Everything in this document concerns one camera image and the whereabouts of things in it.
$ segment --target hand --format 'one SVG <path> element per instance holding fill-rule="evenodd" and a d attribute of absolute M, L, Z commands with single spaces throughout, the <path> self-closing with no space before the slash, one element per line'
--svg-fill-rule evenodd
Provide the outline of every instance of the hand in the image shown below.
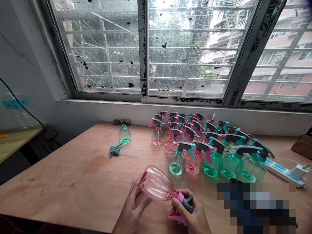
<path fill-rule="evenodd" d="M 178 189 L 176 191 L 183 193 L 183 195 L 187 197 L 192 195 L 191 191 L 188 188 Z M 171 210 L 171 214 L 175 214 L 176 212 L 179 212 L 180 215 L 183 216 L 183 218 L 186 220 L 189 234 L 211 233 L 202 204 L 195 198 L 194 195 L 193 195 L 193 201 L 194 201 L 195 208 L 194 208 L 193 213 L 190 214 L 184 208 L 181 202 L 173 198 L 171 202 L 171 205 L 173 206 Z"/>
<path fill-rule="evenodd" d="M 134 233 L 139 219 L 147 207 L 153 200 L 151 198 L 145 199 L 140 203 L 137 208 L 135 208 L 135 200 L 141 189 L 138 189 L 138 184 L 142 175 L 137 177 L 133 182 L 129 192 L 129 195 L 126 199 L 126 202 L 123 206 L 123 210 L 115 224 L 115 227 L 111 234 L 132 234 Z"/>

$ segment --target cardboard box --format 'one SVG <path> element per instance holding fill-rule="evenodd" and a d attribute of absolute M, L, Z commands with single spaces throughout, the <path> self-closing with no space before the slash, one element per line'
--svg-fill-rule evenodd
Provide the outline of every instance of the cardboard box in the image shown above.
<path fill-rule="evenodd" d="M 312 128 L 307 134 L 302 134 L 292 146 L 292 151 L 295 151 L 308 159 L 312 159 Z"/>

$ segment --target air conditioner unit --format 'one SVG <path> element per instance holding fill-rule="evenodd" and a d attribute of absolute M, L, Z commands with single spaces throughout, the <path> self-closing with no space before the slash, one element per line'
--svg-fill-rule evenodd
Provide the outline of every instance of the air conditioner unit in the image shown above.
<path fill-rule="evenodd" d="M 277 56 L 276 59 L 275 59 L 275 62 L 280 62 L 282 61 L 284 58 L 284 55 L 281 55 L 281 56 Z"/>

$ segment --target black cable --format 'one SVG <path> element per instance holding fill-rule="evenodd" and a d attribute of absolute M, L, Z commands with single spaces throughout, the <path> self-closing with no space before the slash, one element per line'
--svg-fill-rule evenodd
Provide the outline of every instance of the black cable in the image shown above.
<path fill-rule="evenodd" d="M 60 148 L 61 146 L 63 146 L 61 143 L 57 142 L 55 140 L 55 138 L 57 137 L 57 135 L 59 134 L 58 131 L 54 130 L 54 129 L 48 129 L 46 130 L 46 127 L 43 125 L 43 123 L 40 122 L 39 119 L 37 119 L 33 114 L 31 114 L 22 104 L 21 102 L 17 99 L 17 97 L 15 96 L 15 94 L 13 93 L 13 91 L 10 89 L 10 87 L 1 79 L 1 82 L 7 87 L 7 89 L 10 91 L 10 93 L 12 94 L 12 96 L 15 98 L 15 100 L 18 102 L 18 104 L 28 113 L 30 114 L 35 120 L 38 121 L 38 123 L 40 123 L 40 125 L 43 127 L 43 132 L 40 136 L 36 137 L 35 140 L 44 140 L 43 143 L 43 148 L 45 149 L 45 151 L 47 151 L 48 153 L 52 153 L 54 151 L 54 147 L 53 144 L 55 144 L 58 148 Z M 50 138 L 46 138 L 45 137 L 45 133 L 47 133 L 48 131 L 52 131 L 55 132 L 55 136 L 50 137 Z"/>

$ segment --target plastic water bottle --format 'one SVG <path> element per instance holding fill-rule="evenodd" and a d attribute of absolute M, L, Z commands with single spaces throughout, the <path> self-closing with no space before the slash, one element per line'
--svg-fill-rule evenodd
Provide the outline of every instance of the plastic water bottle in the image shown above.
<path fill-rule="evenodd" d="M 20 99 L 20 94 L 14 94 L 23 107 L 27 107 L 27 102 L 24 99 Z M 19 128 L 29 128 L 33 127 L 29 114 L 22 108 L 22 106 L 17 102 L 11 93 L 6 93 L 2 99 L 2 104 L 4 107 L 11 112 L 13 118 Z"/>

